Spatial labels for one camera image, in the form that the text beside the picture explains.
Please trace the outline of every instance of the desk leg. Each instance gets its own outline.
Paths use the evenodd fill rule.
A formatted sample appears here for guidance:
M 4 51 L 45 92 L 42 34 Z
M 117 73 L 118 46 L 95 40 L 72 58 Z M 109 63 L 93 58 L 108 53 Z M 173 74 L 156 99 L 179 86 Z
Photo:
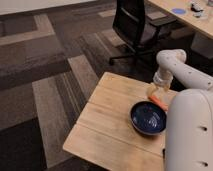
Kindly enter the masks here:
M 208 59 L 213 59 L 213 39 L 200 33 L 195 34 L 191 49 Z

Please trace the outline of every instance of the office chair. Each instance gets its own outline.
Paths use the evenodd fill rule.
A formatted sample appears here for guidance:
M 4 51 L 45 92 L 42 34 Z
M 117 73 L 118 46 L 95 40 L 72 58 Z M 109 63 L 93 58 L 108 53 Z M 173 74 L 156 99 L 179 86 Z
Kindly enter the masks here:
M 154 52 L 149 49 L 157 44 L 160 38 L 170 34 L 165 34 L 162 27 L 174 21 L 176 20 L 172 17 L 165 17 L 146 23 L 144 0 L 117 0 L 113 29 L 132 53 L 111 57 L 109 64 L 113 65 L 115 59 L 122 58 L 133 58 L 136 64 L 142 55 L 154 56 Z

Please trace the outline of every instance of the dark blue bowl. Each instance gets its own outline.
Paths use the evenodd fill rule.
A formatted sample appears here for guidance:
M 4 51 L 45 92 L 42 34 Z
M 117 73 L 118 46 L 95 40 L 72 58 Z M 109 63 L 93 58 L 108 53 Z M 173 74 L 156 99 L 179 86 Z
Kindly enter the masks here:
M 166 113 L 154 103 L 143 101 L 131 110 L 134 128 L 142 134 L 156 135 L 166 128 Z

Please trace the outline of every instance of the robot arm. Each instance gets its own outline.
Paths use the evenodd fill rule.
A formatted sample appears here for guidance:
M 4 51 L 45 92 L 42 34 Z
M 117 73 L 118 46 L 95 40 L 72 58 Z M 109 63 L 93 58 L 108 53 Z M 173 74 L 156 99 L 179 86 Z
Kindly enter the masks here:
M 183 50 L 158 53 L 154 83 L 169 86 L 173 75 L 187 89 L 173 99 L 167 117 L 166 171 L 213 170 L 213 78 L 186 64 Z
M 169 86 L 174 75 L 187 88 L 213 90 L 213 77 L 184 64 L 185 61 L 186 53 L 183 50 L 159 52 L 157 62 L 160 67 L 155 73 L 154 83 Z

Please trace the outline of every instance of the desk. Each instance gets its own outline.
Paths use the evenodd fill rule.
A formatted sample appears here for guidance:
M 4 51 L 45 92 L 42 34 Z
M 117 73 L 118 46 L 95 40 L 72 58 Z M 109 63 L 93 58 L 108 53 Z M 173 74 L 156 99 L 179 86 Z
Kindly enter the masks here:
M 207 6 L 205 0 L 195 1 L 204 7 L 204 13 L 208 14 L 206 19 L 195 18 L 193 16 L 193 12 L 189 8 L 190 0 L 148 0 L 148 2 L 154 6 L 169 12 L 170 14 L 176 16 L 180 21 L 194 28 L 196 31 L 204 34 L 210 39 L 213 39 L 213 7 Z M 173 8 L 182 8 L 186 10 L 186 13 L 183 15 L 175 14 L 172 12 Z
M 95 88 L 63 149 L 109 170 L 163 171 L 165 132 L 139 135 L 131 125 L 131 107 L 147 100 L 149 84 L 105 73 Z M 176 92 L 159 91 L 170 104 Z

